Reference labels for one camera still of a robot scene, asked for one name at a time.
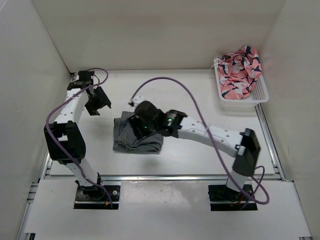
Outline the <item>grey shorts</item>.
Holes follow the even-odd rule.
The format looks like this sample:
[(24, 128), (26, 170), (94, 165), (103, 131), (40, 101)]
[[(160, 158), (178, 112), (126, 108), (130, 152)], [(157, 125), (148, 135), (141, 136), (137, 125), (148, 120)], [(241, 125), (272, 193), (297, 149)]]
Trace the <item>grey shorts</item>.
[(133, 116), (133, 112), (123, 111), (121, 117), (114, 118), (112, 149), (116, 152), (129, 154), (153, 154), (160, 152), (164, 143), (164, 137), (156, 132), (152, 132), (138, 139), (129, 122), (129, 118)]

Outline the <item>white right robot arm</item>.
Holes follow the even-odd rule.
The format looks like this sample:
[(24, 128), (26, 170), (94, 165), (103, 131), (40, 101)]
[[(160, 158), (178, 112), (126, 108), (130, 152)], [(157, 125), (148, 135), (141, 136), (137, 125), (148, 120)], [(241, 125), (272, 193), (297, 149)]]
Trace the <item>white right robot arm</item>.
[(163, 112), (143, 98), (128, 103), (134, 108), (129, 118), (134, 134), (140, 138), (157, 133), (163, 137), (190, 140), (214, 147), (234, 158), (232, 169), (224, 190), (217, 194), (218, 200), (234, 201), (242, 194), (248, 195), (244, 185), (257, 166), (261, 146), (254, 130), (229, 131), (215, 126), (205, 126), (200, 120), (186, 113), (171, 109)]

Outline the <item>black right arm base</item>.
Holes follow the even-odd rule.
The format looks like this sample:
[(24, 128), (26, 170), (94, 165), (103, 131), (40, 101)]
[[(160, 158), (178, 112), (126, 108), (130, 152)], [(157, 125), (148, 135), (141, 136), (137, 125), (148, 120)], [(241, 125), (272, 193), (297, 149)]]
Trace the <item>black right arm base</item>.
[(226, 185), (208, 186), (211, 212), (257, 211), (257, 204), (249, 200), (241, 192), (227, 188)]

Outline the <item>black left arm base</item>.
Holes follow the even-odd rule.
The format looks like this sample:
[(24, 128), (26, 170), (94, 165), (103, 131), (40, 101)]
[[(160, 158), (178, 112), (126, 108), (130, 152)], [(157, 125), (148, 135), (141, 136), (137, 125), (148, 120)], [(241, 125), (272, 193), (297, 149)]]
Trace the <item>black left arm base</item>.
[(74, 198), (74, 209), (78, 210), (118, 210), (121, 194), (120, 185), (104, 185), (106, 192), (97, 186), (80, 186), (78, 180)]

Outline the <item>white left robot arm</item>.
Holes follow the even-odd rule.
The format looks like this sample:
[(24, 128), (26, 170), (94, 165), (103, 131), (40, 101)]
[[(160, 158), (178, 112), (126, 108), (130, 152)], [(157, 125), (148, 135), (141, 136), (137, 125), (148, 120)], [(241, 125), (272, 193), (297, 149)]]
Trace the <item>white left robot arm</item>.
[(101, 177), (86, 160), (86, 143), (78, 126), (84, 110), (98, 116), (99, 110), (112, 107), (102, 89), (104, 80), (95, 82), (96, 68), (80, 70), (67, 86), (65, 101), (46, 118), (44, 135), (50, 158), (68, 168), (77, 178), (76, 183), (93, 200), (105, 194)]

